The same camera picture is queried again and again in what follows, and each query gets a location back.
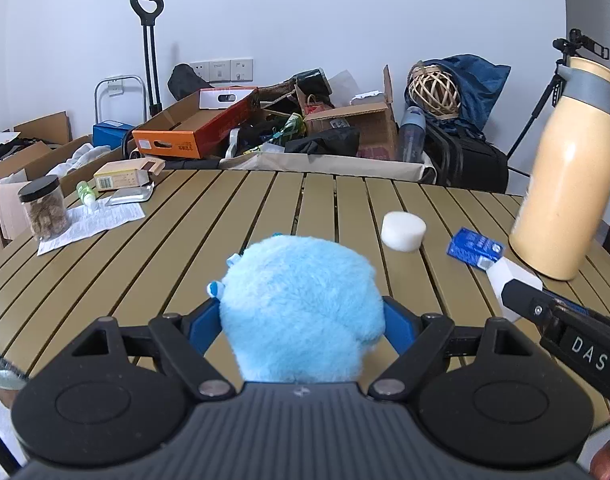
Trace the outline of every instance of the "blue packet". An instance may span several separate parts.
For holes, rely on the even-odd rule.
[[[451,239],[447,254],[467,265],[487,270],[502,258],[504,245],[464,227]]]

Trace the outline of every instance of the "wooden slat table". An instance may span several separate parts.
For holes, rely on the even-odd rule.
[[[446,255],[461,227],[503,244],[520,198],[380,178],[267,171],[163,172],[146,218],[36,256],[29,234],[0,254],[0,356],[19,372],[40,371],[95,318],[146,324],[163,312],[187,314],[206,299],[205,286],[227,270],[226,259],[275,232],[339,242],[363,254],[382,294],[416,314],[440,312],[457,324],[482,326],[501,311],[484,272]],[[69,197],[68,204],[74,203]],[[428,231],[421,251],[399,253],[380,243],[385,213],[407,210]],[[505,255],[520,264],[507,247]],[[543,278],[547,288],[610,316],[610,256],[598,245],[571,282]],[[536,329],[517,325],[533,340]],[[224,336],[207,358],[240,386]],[[364,387],[396,358],[383,340],[366,358]],[[451,367],[463,365],[454,359]],[[151,360],[137,364],[152,367]],[[592,398],[595,427],[608,421],[606,401]]]

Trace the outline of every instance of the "black suitcase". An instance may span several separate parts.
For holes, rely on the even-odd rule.
[[[436,184],[504,193],[509,181],[507,156],[461,127],[456,135],[427,123],[424,150],[437,171]]]

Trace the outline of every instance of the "white sponge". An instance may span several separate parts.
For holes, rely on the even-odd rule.
[[[392,211],[383,218],[380,239],[395,251],[411,252],[417,250],[422,243],[427,225],[411,213]]]
[[[501,258],[495,264],[489,267],[489,269],[487,269],[487,277],[492,284],[498,304],[501,306],[502,316],[512,323],[520,319],[520,316],[502,304],[502,288],[511,280],[519,280],[520,282],[527,283],[538,290],[543,290],[543,282],[538,276],[532,274],[528,270],[523,269],[520,265],[515,264],[507,258]]]

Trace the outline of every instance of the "blue plush toy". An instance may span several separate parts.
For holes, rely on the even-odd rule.
[[[342,245],[276,235],[228,261],[208,293],[245,381],[356,380],[383,334],[374,269]]]

